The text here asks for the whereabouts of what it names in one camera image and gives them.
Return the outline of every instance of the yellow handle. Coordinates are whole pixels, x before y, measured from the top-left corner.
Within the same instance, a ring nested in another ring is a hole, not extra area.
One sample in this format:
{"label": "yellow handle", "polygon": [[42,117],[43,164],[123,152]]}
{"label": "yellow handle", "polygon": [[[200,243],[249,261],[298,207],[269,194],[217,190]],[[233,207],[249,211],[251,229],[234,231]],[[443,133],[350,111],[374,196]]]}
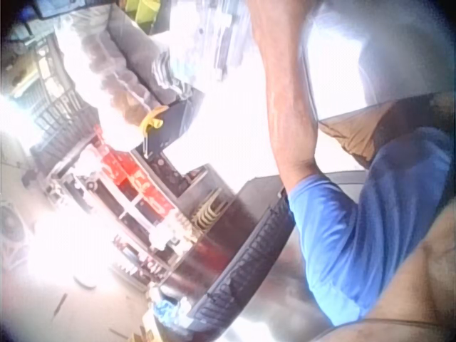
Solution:
{"label": "yellow handle", "polygon": [[158,130],[163,126],[163,120],[157,119],[156,116],[165,112],[169,107],[167,105],[160,105],[153,110],[149,112],[145,116],[144,119],[142,119],[141,124],[140,124],[140,129],[142,132],[142,135],[147,137],[147,132],[149,131],[149,127],[153,127],[154,129]]}

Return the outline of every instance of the blue t-shirt sleeve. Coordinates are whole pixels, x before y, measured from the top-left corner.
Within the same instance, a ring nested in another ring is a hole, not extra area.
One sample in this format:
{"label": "blue t-shirt sleeve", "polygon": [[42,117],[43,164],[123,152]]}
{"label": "blue t-shirt sleeve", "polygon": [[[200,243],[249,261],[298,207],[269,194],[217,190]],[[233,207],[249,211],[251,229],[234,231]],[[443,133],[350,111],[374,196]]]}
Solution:
{"label": "blue t-shirt sleeve", "polygon": [[306,277],[319,306],[334,325],[359,319],[357,303],[337,284],[346,279],[354,257],[356,203],[325,176],[313,175],[290,192],[289,204],[301,236]]}

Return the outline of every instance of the fan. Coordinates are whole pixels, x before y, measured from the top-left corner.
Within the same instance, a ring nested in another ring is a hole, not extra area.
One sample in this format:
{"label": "fan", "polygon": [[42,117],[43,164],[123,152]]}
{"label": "fan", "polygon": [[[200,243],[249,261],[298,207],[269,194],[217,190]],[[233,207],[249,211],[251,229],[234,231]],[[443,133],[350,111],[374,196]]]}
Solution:
{"label": "fan", "polygon": [[24,221],[9,202],[0,202],[1,268],[9,271],[26,261],[29,238]]}

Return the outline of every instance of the blue shirt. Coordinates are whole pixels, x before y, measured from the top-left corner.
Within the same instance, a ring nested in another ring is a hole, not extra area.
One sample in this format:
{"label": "blue shirt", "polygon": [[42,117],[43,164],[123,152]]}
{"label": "blue shirt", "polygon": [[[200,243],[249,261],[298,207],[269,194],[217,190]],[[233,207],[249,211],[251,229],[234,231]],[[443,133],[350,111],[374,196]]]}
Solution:
{"label": "blue shirt", "polygon": [[420,128],[376,155],[359,203],[323,175],[289,194],[306,277],[335,326],[363,318],[436,216],[450,169],[450,137]]}

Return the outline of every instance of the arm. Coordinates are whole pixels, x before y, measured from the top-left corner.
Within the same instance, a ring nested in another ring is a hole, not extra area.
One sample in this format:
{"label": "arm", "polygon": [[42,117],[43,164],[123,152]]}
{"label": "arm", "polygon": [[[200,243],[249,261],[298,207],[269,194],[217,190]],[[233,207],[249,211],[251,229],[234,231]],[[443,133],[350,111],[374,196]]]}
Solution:
{"label": "arm", "polygon": [[314,154],[317,122],[300,61],[304,18],[311,1],[248,0],[254,36],[266,71],[269,135],[287,192],[319,173]]}

